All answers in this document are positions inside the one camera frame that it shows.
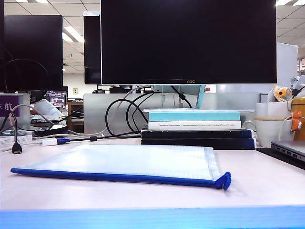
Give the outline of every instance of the computer monitor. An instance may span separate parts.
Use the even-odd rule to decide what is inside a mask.
[[[4,64],[4,1],[0,0],[0,76],[4,74],[3,64]]]
[[[27,91],[61,88],[62,16],[11,15],[5,16],[4,23],[7,89]],[[12,61],[14,59],[31,61]]]
[[[84,16],[85,84],[101,84],[100,16]]]
[[[276,0],[101,0],[102,84],[276,83]]]
[[[44,98],[55,107],[66,108],[67,90],[48,90]]]

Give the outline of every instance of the orange figurine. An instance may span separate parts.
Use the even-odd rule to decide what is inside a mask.
[[[291,131],[300,130],[302,127],[302,123],[300,119],[302,118],[302,111],[293,111],[292,112],[292,118],[290,119],[292,121]]]

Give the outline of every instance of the zipper pouch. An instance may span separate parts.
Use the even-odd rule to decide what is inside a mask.
[[[11,172],[64,179],[157,183],[227,190],[213,148],[198,146],[81,145]]]

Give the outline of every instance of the ceiling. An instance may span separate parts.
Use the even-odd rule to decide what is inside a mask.
[[[83,12],[100,11],[100,0],[47,0],[46,3],[18,3],[5,0],[5,15],[63,16],[63,26],[72,26],[83,37]],[[277,7],[278,42],[305,48],[305,5]],[[84,72],[84,46],[81,42],[63,41],[64,73]]]

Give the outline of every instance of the white desk surface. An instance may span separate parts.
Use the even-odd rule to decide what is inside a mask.
[[[1,152],[1,210],[93,208],[205,208],[305,205],[305,170],[255,150],[215,150],[227,191],[184,187],[26,177],[10,172],[85,142],[24,146],[22,154]],[[105,139],[87,144],[139,144],[140,139]]]

